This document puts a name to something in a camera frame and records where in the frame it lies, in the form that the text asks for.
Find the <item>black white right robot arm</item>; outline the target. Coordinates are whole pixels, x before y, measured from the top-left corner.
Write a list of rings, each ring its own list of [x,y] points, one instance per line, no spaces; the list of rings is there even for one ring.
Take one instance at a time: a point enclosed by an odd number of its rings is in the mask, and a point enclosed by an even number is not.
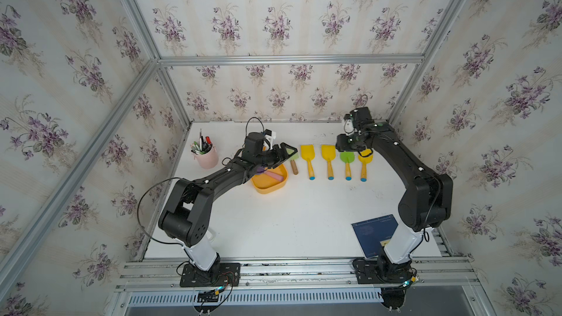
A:
[[[377,257],[377,277],[384,282],[405,282],[414,276],[411,254],[428,242],[433,229],[450,218],[453,180],[437,174],[405,146],[386,122],[343,122],[336,150],[379,153],[402,181],[405,192],[397,205],[400,222]]]

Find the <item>dark green shovel yellow handle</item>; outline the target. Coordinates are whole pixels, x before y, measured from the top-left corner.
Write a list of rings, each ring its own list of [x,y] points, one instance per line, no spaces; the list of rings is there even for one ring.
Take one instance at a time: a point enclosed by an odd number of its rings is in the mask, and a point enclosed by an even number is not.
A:
[[[340,159],[345,164],[345,179],[352,180],[351,163],[355,160],[354,152],[341,152]]]

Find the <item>purple shovel pink handle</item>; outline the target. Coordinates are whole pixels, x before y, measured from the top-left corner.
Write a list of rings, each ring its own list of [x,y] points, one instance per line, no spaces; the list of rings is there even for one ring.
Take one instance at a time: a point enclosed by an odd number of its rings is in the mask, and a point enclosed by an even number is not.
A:
[[[257,170],[257,173],[258,174],[265,174],[266,176],[268,176],[270,178],[273,178],[274,180],[279,181],[279,182],[283,182],[285,180],[284,176],[282,176],[280,174],[277,174],[277,173],[275,173],[275,172],[273,172],[269,169],[263,168],[263,167],[259,168]]]

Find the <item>light green shovel wooden handle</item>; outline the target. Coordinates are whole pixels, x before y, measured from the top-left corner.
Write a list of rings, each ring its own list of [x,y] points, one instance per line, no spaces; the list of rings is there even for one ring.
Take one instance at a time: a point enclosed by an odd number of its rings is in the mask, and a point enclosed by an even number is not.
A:
[[[290,162],[291,170],[292,170],[292,172],[293,172],[293,174],[294,174],[295,176],[299,174],[299,169],[298,169],[298,166],[297,166],[297,163],[296,163],[296,161],[298,160],[298,158],[297,158],[295,161],[291,161],[291,162]]]

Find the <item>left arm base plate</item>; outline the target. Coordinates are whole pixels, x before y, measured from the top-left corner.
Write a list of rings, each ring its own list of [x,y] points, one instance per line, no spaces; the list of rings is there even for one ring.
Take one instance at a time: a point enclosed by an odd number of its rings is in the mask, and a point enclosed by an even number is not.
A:
[[[208,271],[188,263],[181,271],[179,285],[182,288],[237,287],[240,276],[240,263],[215,263]]]

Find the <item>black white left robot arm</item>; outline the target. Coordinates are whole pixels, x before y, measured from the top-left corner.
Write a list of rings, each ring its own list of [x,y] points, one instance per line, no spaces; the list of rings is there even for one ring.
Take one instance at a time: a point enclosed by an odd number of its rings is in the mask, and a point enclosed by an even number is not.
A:
[[[159,229],[182,246],[196,270],[217,269],[220,255],[206,237],[214,202],[261,170],[275,169],[297,153],[287,143],[274,144],[270,130],[249,133],[243,147],[219,171],[192,181],[177,180],[158,219]]]

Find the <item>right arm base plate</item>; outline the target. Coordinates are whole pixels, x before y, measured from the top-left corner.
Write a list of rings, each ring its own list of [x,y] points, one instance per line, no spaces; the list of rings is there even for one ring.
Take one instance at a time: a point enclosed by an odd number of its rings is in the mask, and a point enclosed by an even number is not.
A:
[[[411,262],[394,264],[385,258],[365,260],[357,258],[352,261],[357,282],[360,285],[405,285],[409,286],[417,280],[417,271]]]

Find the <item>yellow plastic storage box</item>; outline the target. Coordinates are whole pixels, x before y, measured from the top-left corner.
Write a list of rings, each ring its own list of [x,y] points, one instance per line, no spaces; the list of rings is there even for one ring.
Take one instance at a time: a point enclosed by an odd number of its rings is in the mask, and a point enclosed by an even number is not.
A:
[[[262,195],[273,193],[274,191],[283,188],[288,181],[288,171],[285,168],[285,165],[280,165],[269,170],[284,176],[285,180],[283,182],[279,182],[266,176],[265,174],[256,174],[250,181],[256,191]]]

